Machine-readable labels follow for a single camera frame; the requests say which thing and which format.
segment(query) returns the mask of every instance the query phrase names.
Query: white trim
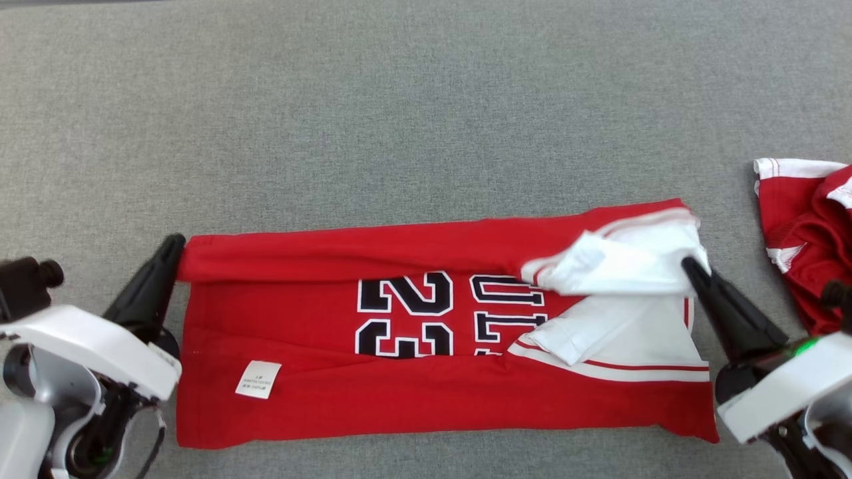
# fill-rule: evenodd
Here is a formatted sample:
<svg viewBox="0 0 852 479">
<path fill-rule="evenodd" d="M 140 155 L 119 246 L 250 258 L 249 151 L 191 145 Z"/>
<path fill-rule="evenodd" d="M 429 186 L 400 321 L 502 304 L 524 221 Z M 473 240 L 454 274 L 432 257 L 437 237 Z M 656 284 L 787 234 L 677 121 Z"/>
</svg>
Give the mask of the white trim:
<svg viewBox="0 0 852 479">
<path fill-rule="evenodd" d="M 761 180 L 784 176 L 788 178 L 825 178 L 847 165 L 833 161 L 798 158 L 760 158 L 754 160 L 754 172 Z"/>
<path fill-rule="evenodd" d="M 653 213 L 648 213 L 645 215 L 631 216 L 628 218 L 616 220 L 607 223 L 606 225 L 600 227 L 593 233 L 600 236 L 607 236 L 613 231 L 621 228 L 633 228 L 636 226 L 653 226 L 668 222 L 683 222 L 687 225 L 695 225 L 696 228 L 699 226 L 698 218 L 693 216 L 692 212 L 690 212 L 686 208 L 678 206 L 676 208 L 667 208 L 665 210 L 655 211 Z M 556 253 L 552 257 L 540 257 L 527 261 L 521 267 L 521 279 L 531 285 L 537 285 L 535 281 L 536 273 L 538 273 L 545 267 L 552 268 L 553 266 L 555 266 L 568 254 L 568 252 L 570 252 L 572 247 L 573 245 L 569 246 L 568 248 L 559 253 Z"/>
<path fill-rule="evenodd" d="M 781 274 L 787 274 L 787 271 L 790 271 L 793 266 L 793 260 L 806 245 L 807 243 L 790 248 L 767 248 L 766 254 L 769 255 L 769 260 L 778 267 Z"/>
<path fill-rule="evenodd" d="M 843 185 L 834 188 L 828 195 L 828 199 L 833 199 L 837 201 L 839 204 L 843 205 L 843 208 L 852 209 L 852 177 L 846 180 L 846 183 Z"/>
<path fill-rule="evenodd" d="M 597 366 L 584 362 L 569 366 L 551 354 L 545 353 L 540 349 L 524 348 L 517 342 L 512 343 L 512 345 L 509 346 L 508 352 L 512 355 L 525 357 L 534 361 L 543 362 L 550 366 L 556 366 L 560 369 L 575 372 L 581 376 L 604 379 L 607 381 L 620 381 L 624 383 L 645 383 L 649 381 L 705 383 L 710 381 L 710 369 L 706 361 L 700 361 L 697 364 L 688 365 L 707 368 L 701 371 L 687 371 L 682 369 L 618 369 L 616 367 Z"/>
</svg>

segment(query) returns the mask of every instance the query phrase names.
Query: red stripe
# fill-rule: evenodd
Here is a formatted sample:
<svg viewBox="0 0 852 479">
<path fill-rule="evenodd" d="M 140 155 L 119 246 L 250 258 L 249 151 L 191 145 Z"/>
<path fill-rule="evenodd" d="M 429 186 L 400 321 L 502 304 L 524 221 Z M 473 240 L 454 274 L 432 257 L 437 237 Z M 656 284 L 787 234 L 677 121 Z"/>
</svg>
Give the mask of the red stripe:
<svg viewBox="0 0 852 479">
<path fill-rule="evenodd" d="M 689 298 L 685 297 L 683 299 L 683 324 L 689 328 Z"/>
<path fill-rule="evenodd" d="M 515 341 L 515 344 L 521 346 L 523 349 L 535 349 L 537 351 L 541 351 L 543 353 L 547 353 L 544 349 L 539 348 L 539 346 L 534 346 L 532 344 L 524 344 L 520 341 Z M 600 362 L 593 360 L 583 361 L 585 364 L 591 366 L 598 367 L 606 367 L 607 369 L 622 369 L 625 371 L 710 371 L 709 366 L 657 366 L 657 365 L 644 365 L 644 366 L 626 366 L 623 364 L 609 364 L 608 362 Z"/>
<path fill-rule="evenodd" d="M 626 366 L 623 364 L 609 364 L 606 362 L 598 362 L 593 360 L 584 361 L 592 366 L 608 367 L 609 369 L 624 369 L 626 371 L 656 371 L 656 370 L 672 370 L 672 371 L 710 371 L 708 366 Z"/>
<path fill-rule="evenodd" d="M 523 349 L 535 349 L 535 350 L 541 351 L 543 353 L 547 352 L 544 349 L 541 349 L 541 348 L 539 348 L 539 346 L 536 346 L 534 344 L 526 344 L 526 343 L 522 343 L 520 341 L 515 341 L 515 344 L 517 344 L 518 346 L 521 346 Z"/>
</svg>

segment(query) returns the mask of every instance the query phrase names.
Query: gray carpet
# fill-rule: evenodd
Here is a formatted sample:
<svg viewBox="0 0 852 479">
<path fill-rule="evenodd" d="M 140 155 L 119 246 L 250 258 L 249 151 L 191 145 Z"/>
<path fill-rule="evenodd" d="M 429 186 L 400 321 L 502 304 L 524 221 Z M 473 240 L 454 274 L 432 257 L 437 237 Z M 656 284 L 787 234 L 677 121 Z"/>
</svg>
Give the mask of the gray carpet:
<svg viewBox="0 0 852 479">
<path fill-rule="evenodd" d="M 850 25 L 848 0 L 0 8 L 0 257 L 54 257 L 68 278 L 55 298 L 99 312 L 175 231 L 681 197 L 713 264 L 800 335 L 763 253 L 751 160 L 852 162 Z M 178 333 L 186 301 L 180 286 Z M 703 315 L 694 336 L 718 369 Z M 143 422 L 124 477 L 153 440 Z M 782 475 L 767 448 L 722 437 L 508 430 L 202 452 L 171 435 L 151 477 Z"/>
</svg>

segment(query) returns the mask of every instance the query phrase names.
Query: care label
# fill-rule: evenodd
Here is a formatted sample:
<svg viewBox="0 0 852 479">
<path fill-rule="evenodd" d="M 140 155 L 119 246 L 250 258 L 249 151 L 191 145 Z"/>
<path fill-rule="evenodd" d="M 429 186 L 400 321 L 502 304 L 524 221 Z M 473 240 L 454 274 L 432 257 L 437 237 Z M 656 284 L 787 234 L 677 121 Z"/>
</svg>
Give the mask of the care label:
<svg viewBox="0 0 852 479">
<path fill-rule="evenodd" d="M 250 395 L 261 399 L 269 399 L 272 384 L 281 365 L 275 362 L 252 361 L 243 372 L 243 377 L 237 385 L 237 394 Z"/>
</svg>

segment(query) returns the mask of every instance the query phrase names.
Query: red jersey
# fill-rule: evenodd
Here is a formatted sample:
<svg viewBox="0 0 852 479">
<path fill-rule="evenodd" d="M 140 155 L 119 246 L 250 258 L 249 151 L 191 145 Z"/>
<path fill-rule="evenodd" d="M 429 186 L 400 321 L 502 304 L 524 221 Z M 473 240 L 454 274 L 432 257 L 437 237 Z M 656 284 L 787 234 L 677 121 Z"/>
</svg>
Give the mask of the red jersey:
<svg viewBox="0 0 852 479">
<path fill-rule="evenodd" d="M 572 290 L 588 275 L 566 273 L 588 269 L 572 256 L 581 235 L 630 239 L 671 218 L 692 221 L 670 200 L 578 216 L 193 237 L 180 271 L 192 290 L 178 442 L 652 424 L 717 441 L 683 294 L 661 296 L 647 324 L 620 326 L 574 364 L 528 334 L 583 309 L 586 296 L 552 291 L 587 287 Z M 585 309 L 618 319 L 632 313 L 619 310 L 624 301 Z M 251 361 L 280 365 L 267 399 L 235 393 Z"/>
<path fill-rule="evenodd" d="M 835 332 L 840 311 L 823 308 L 820 295 L 830 280 L 852 282 L 852 166 L 774 158 L 754 165 L 769 258 L 790 286 L 808 332 Z"/>
</svg>

